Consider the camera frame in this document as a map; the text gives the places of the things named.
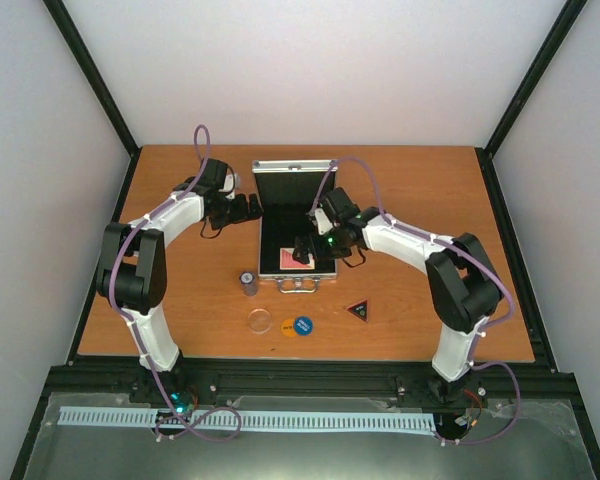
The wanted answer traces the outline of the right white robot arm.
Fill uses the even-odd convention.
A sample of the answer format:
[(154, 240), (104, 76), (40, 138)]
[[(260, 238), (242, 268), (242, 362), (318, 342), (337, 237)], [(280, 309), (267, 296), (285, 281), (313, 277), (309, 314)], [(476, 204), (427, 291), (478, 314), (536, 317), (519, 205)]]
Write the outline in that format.
[(369, 250), (426, 275), (442, 322), (427, 388), (440, 404), (457, 399), (473, 366), (478, 338), (500, 301), (510, 297), (478, 238), (427, 232), (380, 207), (362, 210), (340, 187), (324, 194), (308, 217), (313, 229), (294, 240), (292, 257), (299, 263), (347, 262), (354, 251), (365, 261)]

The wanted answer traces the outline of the red playing card deck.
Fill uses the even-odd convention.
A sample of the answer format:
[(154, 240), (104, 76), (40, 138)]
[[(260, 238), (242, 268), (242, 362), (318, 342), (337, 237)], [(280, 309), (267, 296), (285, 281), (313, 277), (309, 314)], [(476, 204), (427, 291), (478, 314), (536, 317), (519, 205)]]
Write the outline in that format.
[(280, 270), (314, 270), (315, 261), (312, 255), (309, 255), (309, 262), (302, 263), (293, 258), (293, 248), (283, 247), (279, 249), (279, 269)]

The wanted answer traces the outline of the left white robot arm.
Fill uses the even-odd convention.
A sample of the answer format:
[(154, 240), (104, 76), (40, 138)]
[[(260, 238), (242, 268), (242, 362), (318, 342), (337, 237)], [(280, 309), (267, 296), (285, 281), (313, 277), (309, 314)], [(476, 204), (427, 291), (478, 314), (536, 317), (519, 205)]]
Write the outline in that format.
[(140, 364), (158, 371), (152, 388), (166, 402), (181, 400), (188, 378), (173, 368), (180, 350), (163, 309), (167, 290), (166, 248), (195, 224), (221, 232), (255, 221), (263, 210), (255, 194), (238, 193), (239, 177), (223, 161), (202, 162), (196, 176), (174, 187), (154, 210), (104, 230), (96, 269), (96, 291), (125, 321)]

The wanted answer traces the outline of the aluminium poker case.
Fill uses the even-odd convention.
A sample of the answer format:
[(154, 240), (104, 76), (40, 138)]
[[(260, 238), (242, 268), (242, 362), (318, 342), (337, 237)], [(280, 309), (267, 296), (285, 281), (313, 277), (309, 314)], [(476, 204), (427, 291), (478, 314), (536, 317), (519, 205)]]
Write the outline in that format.
[(335, 187), (330, 159), (255, 160), (252, 162), (260, 218), (258, 278), (276, 284), (282, 294), (315, 293), (337, 277), (335, 261), (318, 261), (314, 270), (280, 270), (279, 249), (293, 248), (296, 237), (316, 231), (308, 213), (317, 193)]

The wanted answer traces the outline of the brown black chip stack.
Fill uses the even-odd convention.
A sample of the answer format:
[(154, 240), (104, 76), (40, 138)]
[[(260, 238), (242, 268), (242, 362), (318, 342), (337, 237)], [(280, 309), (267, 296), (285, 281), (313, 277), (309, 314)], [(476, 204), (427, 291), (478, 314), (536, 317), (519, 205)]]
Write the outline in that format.
[(292, 259), (302, 265), (309, 265), (313, 262), (311, 252), (305, 247), (295, 247), (292, 253)]

